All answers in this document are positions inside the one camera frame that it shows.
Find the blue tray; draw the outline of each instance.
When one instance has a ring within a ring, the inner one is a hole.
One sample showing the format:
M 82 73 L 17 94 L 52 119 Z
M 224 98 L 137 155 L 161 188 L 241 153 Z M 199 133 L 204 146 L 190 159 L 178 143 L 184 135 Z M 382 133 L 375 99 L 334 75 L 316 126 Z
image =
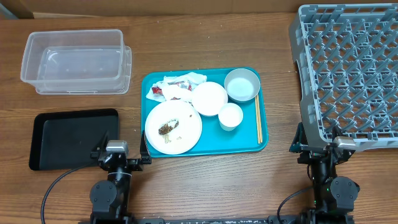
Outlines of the blue tray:
M 154 72 L 148 74 L 142 81 L 141 92 L 141 132 L 144 130 L 145 121 L 149 112 L 159 104 L 154 100 L 148 100 L 146 94 L 152 87 L 152 84 L 163 80 L 164 76 L 180 76 L 188 72 L 196 72 L 207 76 L 207 81 L 216 82 L 224 86 L 224 79 L 227 74 L 236 68 L 214 68 L 205 70 L 186 70 L 174 72 Z M 253 71 L 259 78 L 259 74 L 253 68 L 246 68 Z M 179 155 L 166 155 L 154 149 L 148 142 L 148 150 L 153 158 L 176 157 L 176 156 L 204 156 L 216 154 L 229 154 L 237 152 L 258 152 L 265 148 L 268 143 L 268 129 L 266 120 L 266 111 L 264 109 L 264 99 L 262 89 L 259 92 L 260 114 L 262 126 L 261 144 L 257 143 L 257 124 L 256 109 L 254 99 L 245 103 L 236 103 L 243 110 L 242 123 L 232 131 L 224 131 L 220 127 L 217 116 L 201 116 L 203 130 L 198 143 L 189 151 Z

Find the white plate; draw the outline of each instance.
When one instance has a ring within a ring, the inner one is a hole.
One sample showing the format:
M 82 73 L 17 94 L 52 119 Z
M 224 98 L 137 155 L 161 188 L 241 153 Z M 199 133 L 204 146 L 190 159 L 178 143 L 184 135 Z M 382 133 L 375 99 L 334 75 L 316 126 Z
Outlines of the white plate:
M 172 119 L 178 119 L 178 126 L 168 133 L 171 142 L 165 143 L 159 128 Z M 198 142 L 201 130 L 200 115 L 182 100 L 168 100 L 157 105 L 145 122 L 145 134 L 149 143 L 159 152 L 168 155 L 190 150 Z
M 228 102 L 226 90 L 215 82 L 204 82 L 192 91 L 192 105 L 204 116 L 216 116 Z

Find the white cup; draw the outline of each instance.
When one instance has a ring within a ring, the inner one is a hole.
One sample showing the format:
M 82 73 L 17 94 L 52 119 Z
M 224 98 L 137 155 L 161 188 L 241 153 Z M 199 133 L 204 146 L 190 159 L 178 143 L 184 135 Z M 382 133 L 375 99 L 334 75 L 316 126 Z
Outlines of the white cup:
M 218 119 L 222 129 L 232 131 L 242 122 L 243 111 L 238 105 L 227 103 L 220 109 Z

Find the food scrap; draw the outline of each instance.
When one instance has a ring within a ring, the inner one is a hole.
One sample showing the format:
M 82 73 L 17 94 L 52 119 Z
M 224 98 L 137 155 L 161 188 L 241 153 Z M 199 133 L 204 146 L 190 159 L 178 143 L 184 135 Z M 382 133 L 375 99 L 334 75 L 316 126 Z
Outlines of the food scrap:
M 168 135 L 168 134 L 163 135 L 163 137 L 164 137 L 164 143 L 165 143 L 165 144 L 171 142 L 171 141 L 169 140 L 169 135 Z
M 159 134 L 161 134 L 161 135 L 167 134 L 167 133 L 171 132 L 173 129 L 175 129 L 178 125 L 179 125 L 178 119 L 171 119 L 170 121 L 163 124 L 159 128 Z

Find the clear plastic container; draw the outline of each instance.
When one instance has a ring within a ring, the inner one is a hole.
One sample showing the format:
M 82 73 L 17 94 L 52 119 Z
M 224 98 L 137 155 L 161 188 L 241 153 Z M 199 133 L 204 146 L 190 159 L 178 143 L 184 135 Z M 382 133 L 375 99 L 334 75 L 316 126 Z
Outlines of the clear plastic container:
M 124 94 L 131 55 L 120 30 L 34 32 L 26 43 L 21 80 L 39 94 Z

